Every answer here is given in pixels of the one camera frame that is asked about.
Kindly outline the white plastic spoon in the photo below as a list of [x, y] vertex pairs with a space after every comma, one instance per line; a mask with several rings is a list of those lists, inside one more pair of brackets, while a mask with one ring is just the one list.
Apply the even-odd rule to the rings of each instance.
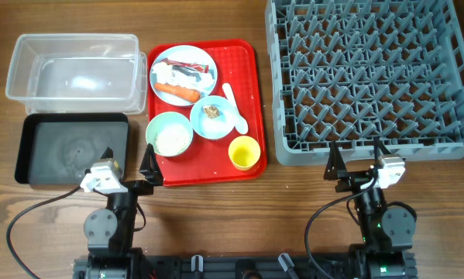
[[235, 129], [242, 135], [246, 135], [249, 131], [248, 123], [245, 120], [244, 117], [239, 112], [236, 100], [235, 100], [235, 95], [232, 90], [232, 87], [229, 83], [224, 83], [222, 85], [222, 90], [225, 94], [225, 97], [228, 99], [229, 103], [232, 105], [232, 107], [235, 109]]

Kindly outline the green bowl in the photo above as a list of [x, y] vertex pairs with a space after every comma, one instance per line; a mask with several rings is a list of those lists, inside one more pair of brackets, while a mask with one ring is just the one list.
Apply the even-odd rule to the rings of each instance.
[[186, 129], [188, 130], [188, 132], [191, 134], [191, 142], [192, 142], [194, 130], [192, 129], [191, 123], [188, 120], [188, 118], [178, 112], [164, 112], [152, 118], [152, 120], [150, 121], [150, 123], [148, 124], [146, 128], [146, 142], [151, 143], [153, 145], [156, 154], [158, 154], [154, 146], [154, 138], [156, 134], [160, 132], [162, 129], [164, 129], [166, 126], [172, 126], [174, 124], [184, 125]]

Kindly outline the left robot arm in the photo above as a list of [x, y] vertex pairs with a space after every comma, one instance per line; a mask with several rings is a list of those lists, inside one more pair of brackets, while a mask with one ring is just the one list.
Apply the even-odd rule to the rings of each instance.
[[106, 149], [101, 159], [85, 171], [84, 192], [107, 198], [103, 209], [93, 211], [84, 222], [88, 258], [74, 262], [74, 278], [156, 278], [156, 270], [140, 248], [132, 246], [136, 215], [143, 211], [138, 197], [152, 195], [163, 184], [153, 146], [148, 144], [140, 164], [142, 180], [123, 181], [123, 170]]

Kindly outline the brown food scrap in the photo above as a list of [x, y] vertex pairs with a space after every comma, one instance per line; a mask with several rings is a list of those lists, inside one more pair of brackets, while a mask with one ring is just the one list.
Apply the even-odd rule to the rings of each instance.
[[214, 105], [204, 105], [202, 109], [205, 115], [210, 119], [215, 119], [220, 116], [219, 109]]

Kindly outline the yellow cup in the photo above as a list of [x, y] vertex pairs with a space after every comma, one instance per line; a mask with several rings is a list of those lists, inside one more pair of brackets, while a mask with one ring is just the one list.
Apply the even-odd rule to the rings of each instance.
[[260, 159], [259, 143], [250, 136], [236, 137], [229, 144], [229, 159], [233, 166], [240, 171], [247, 171], [254, 167]]

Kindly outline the light blue plate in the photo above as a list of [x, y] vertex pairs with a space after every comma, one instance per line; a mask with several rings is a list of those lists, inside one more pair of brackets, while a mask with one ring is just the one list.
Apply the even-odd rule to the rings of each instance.
[[181, 98], [178, 98], [174, 95], [170, 95], [163, 91], [158, 91], [154, 88], [156, 82], [156, 75], [152, 74], [152, 66], [156, 63], [162, 62], [162, 59], [168, 58], [170, 60], [177, 60], [186, 63], [196, 63], [196, 64], [206, 64], [209, 66], [209, 74], [212, 74], [213, 78], [215, 79], [215, 83], [205, 90], [197, 90], [201, 93], [201, 98], [209, 96], [215, 89], [215, 86], [218, 81], [218, 68], [217, 64], [215, 63], [214, 59], [211, 55], [206, 52], [205, 50], [188, 44], [184, 45], [176, 45], [176, 46], [169, 46], [163, 47], [159, 50], [153, 50], [151, 52], [151, 61], [149, 62], [149, 79], [150, 79], [150, 87], [152, 88], [156, 97], [160, 100], [166, 102], [169, 105], [175, 106], [191, 106], [196, 102], [188, 102]]

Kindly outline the white napkin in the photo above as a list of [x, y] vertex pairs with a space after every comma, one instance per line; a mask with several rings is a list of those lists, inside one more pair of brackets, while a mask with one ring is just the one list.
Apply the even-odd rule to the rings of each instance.
[[156, 75], [157, 83], [201, 91], [210, 88], [215, 83], [212, 74], [188, 70], [184, 67], [170, 65], [165, 62], [154, 64], [151, 73]]

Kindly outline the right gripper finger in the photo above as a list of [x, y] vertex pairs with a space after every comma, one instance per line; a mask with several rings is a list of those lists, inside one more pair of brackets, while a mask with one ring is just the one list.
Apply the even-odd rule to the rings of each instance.
[[373, 138], [373, 155], [375, 167], [380, 167], [380, 156], [381, 155], [390, 155], [390, 151], [384, 146], [378, 136]]
[[328, 181], [340, 180], [347, 177], [345, 161], [342, 158], [338, 144], [331, 141], [329, 144], [328, 162], [325, 168], [324, 179]]

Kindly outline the red snack wrapper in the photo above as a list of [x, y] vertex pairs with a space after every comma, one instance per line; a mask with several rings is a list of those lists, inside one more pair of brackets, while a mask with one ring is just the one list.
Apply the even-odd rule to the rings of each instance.
[[162, 59], [162, 62], [176, 70], [185, 70], [204, 74], [209, 72], [209, 66], [206, 64], [186, 63], [177, 60], [170, 60], [168, 58]]

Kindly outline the white rice pile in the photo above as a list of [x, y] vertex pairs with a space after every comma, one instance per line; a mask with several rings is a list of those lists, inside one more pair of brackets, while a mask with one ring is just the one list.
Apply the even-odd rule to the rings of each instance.
[[185, 151], [191, 143], [191, 134], [182, 124], [166, 126], [154, 138], [158, 154], [173, 157]]

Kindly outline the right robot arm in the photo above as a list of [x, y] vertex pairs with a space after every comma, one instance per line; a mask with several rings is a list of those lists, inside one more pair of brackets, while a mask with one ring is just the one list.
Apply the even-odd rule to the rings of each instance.
[[347, 278], [416, 278], [413, 246], [417, 213], [401, 201], [386, 201], [383, 191], [396, 184], [405, 172], [405, 161], [383, 143], [373, 141], [374, 164], [369, 170], [349, 171], [335, 141], [324, 179], [337, 181], [337, 192], [349, 192], [354, 201], [363, 242], [349, 246], [343, 268]]

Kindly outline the light blue bowl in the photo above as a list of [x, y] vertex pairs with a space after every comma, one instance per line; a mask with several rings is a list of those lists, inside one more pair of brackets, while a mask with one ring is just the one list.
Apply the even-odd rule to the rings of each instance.
[[[206, 108], [217, 108], [219, 115], [210, 118], [205, 112]], [[235, 128], [235, 108], [226, 98], [209, 95], [193, 105], [190, 122], [199, 136], [208, 140], [219, 140], [230, 134]]]

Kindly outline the orange carrot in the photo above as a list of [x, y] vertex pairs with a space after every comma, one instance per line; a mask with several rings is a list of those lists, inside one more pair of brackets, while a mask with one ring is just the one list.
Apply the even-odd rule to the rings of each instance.
[[201, 98], [201, 93], [199, 91], [181, 86], [155, 83], [154, 88], [158, 91], [174, 95], [188, 102], [197, 102]]

